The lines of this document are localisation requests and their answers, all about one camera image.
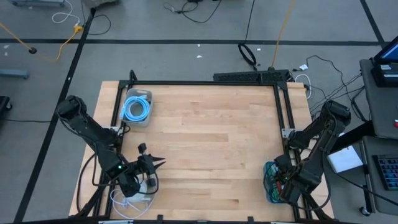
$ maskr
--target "white cable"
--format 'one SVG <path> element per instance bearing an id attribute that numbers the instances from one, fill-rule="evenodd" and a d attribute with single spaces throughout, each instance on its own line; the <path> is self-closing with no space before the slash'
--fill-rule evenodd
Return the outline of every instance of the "white cable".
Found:
<path id="1" fill-rule="evenodd" d="M 295 81 L 295 82 L 297 82 L 297 78 L 298 78 L 298 77 L 305 77 L 305 78 L 307 78 L 308 84 L 309 84 L 309 86 L 310 86 L 310 94 L 307 96 L 307 99 L 311 98 L 312 87 L 311 87 L 311 80 L 310 80 L 310 77 L 308 77 L 308 75 L 306 75 L 306 74 L 300 74 L 300 75 L 297 75 L 297 76 L 294 78 L 294 81 Z"/>
<path id="2" fill-rule="evenodd" d="M 130 220 L 135 220 L 135 219 L 141 217 L 143 214 L 145 214 L 145 213 L 148 211 L 148 209 L 150 208 L 150 206 L 152 205 L 152 203 L 154 202 L 155 196 L 156 196 L 156 194 L 154 194 L 154 196 L 152 197 L 152 200 L 150 201 L 149 205 L 148 205 L 148 203 L 146 203 L 146 208 L 143 209 L 143 210 L 140 210 L 140 209 L 138 209 L 137 207 L 133 206 L 125 197 L 123 198 L 123 202 L 124 202 L 124 203 L 116 201 L 114 198 L 115 198 L 117 195 L 121 194 L 121 193 L 122 193 L 122 192 L 121 192 L 119 189 L 114 189 L 114 190 L 111 191 L 109 197 L 110 197 L 111 200 L 112 200 L 112 206 L 113 206 L 113 209 L 115 210 L 115 212 L 116 212 L 117 214 L 119 214 L 121 217 L 123 217 L 123 218 L 125 218 L 125 219 L 130 219 Z M 122 205 L 124 208 L 127 208 L 127 205 L 130 205 L 130 206 L 131 206 L 132 208 L 134 208 L 136 211 L 141 212 L 141 214 L 139 214 L 138 216 L 133 217 L 133 218 L 127 217 L 127 216 L 123 215 L 121 212 L 119 212 L 119 211 L 117 210 L 116 206 L 114 206 L 115 203 L 118 204 L 118 205 Z"/>
<path id="3" fill-rule="evenodd" d="M 78 25 L 80 24 L 80 18 L 77 17 L 77 16 L 75 16 L 75 15 L 72 15 L 72 12 L 73 12 L 73 6 L 72 6 L 72 4 L 70 4 L 70 2 L 69 2 L 68 0 L 65 0 L 65 2 L 67 2 L 67 3 L 69 4 L 69 6 L 70 6 L 70 12 L 69 12 L 69 13 L 66 13 L 66 12 L 57 12 L 57 13 L 55 13 L 55 14 L 52 15 L 52 17 L 51 17 L 52 22 L 57 23 L 57 24 L 63 23 L 63 22 L 65 22 L 65 21 L 68 19 L 68 17 L 72 16 L 72 17 L 74 17 L 74 18 L 77 19 L 76 26 L 78 26 Z M 63 20 L 61 20 L 61 21 L 55 21 L 55 20 L 54 20 L 54 17 L 57 16 L 57 15 L 66 15 L 66 17 L 65 17 Z"/>

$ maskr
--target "gray floor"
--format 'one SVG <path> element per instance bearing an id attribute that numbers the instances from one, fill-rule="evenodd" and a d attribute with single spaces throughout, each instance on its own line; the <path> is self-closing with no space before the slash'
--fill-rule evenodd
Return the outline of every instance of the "gray floor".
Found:
<path id="1" fill-rule="evenodd" d="M 70 0 L 74 14 L 81 17 L 80 0 Z M 180 8 L 184 0 L 169 0 Z M 392 40 L 398 33 L 394 25 L 397 15 L 394 0 L 366 0 L 385 40 Z M 196 19 L 205 18 L 216 6 L 209 0 L 200 4 L 191 13 Z M 249 40 L 276 40 L 282 21 L 289 6 L 289 0 L 256 1 L 249 30 Z M 112 20 L 111 30 L 104 35 L 89 35 L 88 39 L 243 39 L 249 19 L 250 0 L 225 0 L 214 17 L 206 24 L 188 21 L 182 15 L 172 14 L 163 8 L 163 1 L 122 0 L 117 6 L 97 11 Z M 76 23 L 69 18 L 63 24 L 53 24 L 51 16 L 58 7 L 14 7 L 7 1 L 0 2 L 0 21 L 25 39 L 67 39 Z M 106 29 L 103 18 L 94 20 L 90 32 Z M 0 39 L 10 38 L 0 30 Z M 359 0 L 296 2 L 283 40 L 328 40 L 328 41 L 377 41 Z M 55 57 L 58 44 L 31 44 L 40 53 Z M 28 80 L 0 77 L 0 95 L 12 98 L 14 108 L 7 115 L 10 119 L 50 120 L 62 86 L 67 77 L 76 44 L 68 44 L 61 61 L 50 63 L 28 54 L 19 44 L 0 44 L 0 68 L 27 69 Z M 271 64 L 273 45 L 250 46 L 266 70 Z M 299 46 L 281 45 L 276 68 L 297 68 L 305 59 L 317 54 L 334 61 L 344 73 L 347 82 L 359 73 L 359 60 L 369 58 L 380 51 L 378 46 Z M 309 70 L 305 71 L 313 86 L 329 94 L 341 85 L 340 74 L 327 62 L 310 59 Z M 236 45 L 135 45 L 135 44 L 86 44 L 78 62 L 69 95 L 84 99 L 90 114 L 93 113 L 101 82 L 104 80 L 127 79 L 134 69 L 140 80 L 212 80 L 214 73 L 250 71 L 241 58 Z M 354 90 L 362 86 L 361 78 L 349 86 Z M 308 100 L 310 106 L 323 98 L 314 90 Z M 337 101 L 349 105 L 346 96 Z M 367 117 L 369 109 L 362 93 L 358 104 Z M 353 117 L 352 129 L 361 124 Z M 0 129 L 0 166 L 3 178 L 0 180 L 0 223 L 12 222 L 35 160 L 43 143 L 48 124 L 12 123 L 4 121 Z M 67 133 L 59 124 L 53 135 L 39 181 L 27 209 L 24 221 L 63 218 L 68 215 L 78 170 L 83 157 L 84 143 Z M 345 176 L 362 184 L 361 170 L 345 173 Z M 356 223 L 397 223 L 398 217 L 381 213 L 364 217 L 358 208 L 364 205 L 363 194 L 355 186 L 330 174 L 332 206 L 335 217 Z"/>

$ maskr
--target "cable bundle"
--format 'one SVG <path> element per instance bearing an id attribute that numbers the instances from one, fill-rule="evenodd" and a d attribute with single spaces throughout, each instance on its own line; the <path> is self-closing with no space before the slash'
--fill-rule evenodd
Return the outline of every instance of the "cable bundle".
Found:
<path id="1" fill-rule="evenodd" d="M 131 113 L 131 108 L 134 104 L 140 104 L 142 106 L 142 113 L 140 115 L 133 115 Z M 133 122 L 141 122 L 144 121 L 150 112 L 150 104 L 147 101 L 147 96 L 130 96 L 128 99 L 125 100 L 123 104 L 123 108 L 120 112 L 120 118 L 127 118 L 129 121 Z"/>

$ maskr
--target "wooden table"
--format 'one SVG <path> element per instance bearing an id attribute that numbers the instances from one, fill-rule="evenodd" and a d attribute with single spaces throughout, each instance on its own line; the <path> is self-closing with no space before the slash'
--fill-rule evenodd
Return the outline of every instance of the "wooden table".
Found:
<path id="1" fill-rule="evenodd" d="M 103 82 L 94 119 L 109 126 L 118 82 Z M 311 123 L 305 90 L 301 83 L 288 83 L 296 128 Z M 138 156 L 145 142 L 148 152 L 166 158 L 157 171 L 160 188 L 149 211 L 140 219 L 294 221 L 292 207 L 271 204 L 262 186 L 262 168 L 282 154 L 282 140 L 273 88 L 269 86 L 165 86 L 134 85 L 154 95 L 150 125 L 131 128 L 124 136 L 122 153 L 129 161 Z M 282 92 L 282 107 L 285 106 Z M 83 163 L 93 154 L 88 146 Z M 93 162 L 82 178 L 83 206 L 96 187 L 91 185 Z M 328 191 L 325 180 L 312 193 L 322 204 Z M 70 214 L 76 214 L 76 192 Z M 108 197 L 103 195 L 102 213 Z M 120 209 L 135 217 L 133 209 Z M 330 203 L 324 208 L 333 217 Z M 121 218 L 112 211 L 111 218 Z"/>

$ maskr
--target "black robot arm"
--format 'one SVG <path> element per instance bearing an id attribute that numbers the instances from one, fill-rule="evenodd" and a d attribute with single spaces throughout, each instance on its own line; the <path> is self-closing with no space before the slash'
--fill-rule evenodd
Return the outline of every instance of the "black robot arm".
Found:
<path id="1" fill-rule="evenodd" d="M 117 149 L 121 147 L 121 137 L 117 131 L 102 128 L 90 115 L 83 100 L 76 96 L 68 96 L 56 109 L 56 114 L 62 124 L 72 133 L 84 139 L 92 148 L 98 162 L 108 177 L 109 181 L 116 181 L 125 197 L 132 197 L 139 193 L 140 183 L 137 175 L 147 174 L 150 187 L 159 188 L 157 181 L 150 178 L 155 170 L 165 162 L 154 165 L 154 162 L 164 158 L 153 157 L 145 154 L 146 145 L 142 143 L 139 147 L 140 156 L 137 161 L 128 162 Z"/>
<path id="2" fill-rule="evenodd" d="M 316 206 L 310 194 L 320 184 L 323 175 L 323 161 L 329 155 L 337 137 L 351 121 L 349 109 L 335 101 L 327 101 L 320 116 L 303 131 L 292 131 L 284 141 L 285 151 L 289 149 L 304 150 L 308 148 L 311 139 L 317 134 L 318 141 L 310 155 L 297 166 L 293 166 L 288 154 L 275 158 L 278 167 L 276 181 L 284 184 L 280 199 L 296 206 L 300 195 L 305 196 Z"/>

